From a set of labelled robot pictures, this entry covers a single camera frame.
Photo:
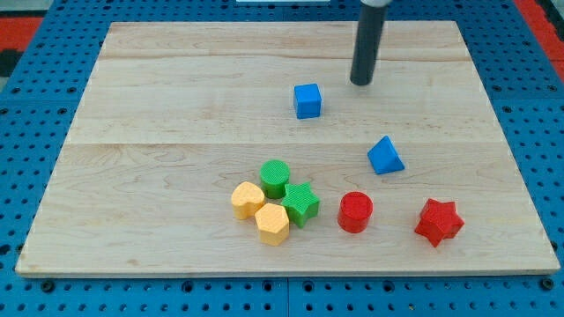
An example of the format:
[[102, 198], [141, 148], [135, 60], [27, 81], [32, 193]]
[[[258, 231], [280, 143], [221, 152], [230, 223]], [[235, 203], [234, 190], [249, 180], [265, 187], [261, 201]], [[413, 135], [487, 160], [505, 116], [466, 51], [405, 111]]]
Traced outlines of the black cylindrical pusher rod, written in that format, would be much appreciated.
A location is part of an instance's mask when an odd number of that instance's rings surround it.
[[390, 0], [361, 0], [350, 80], [364, 86], [372, 82], [382, 29]]

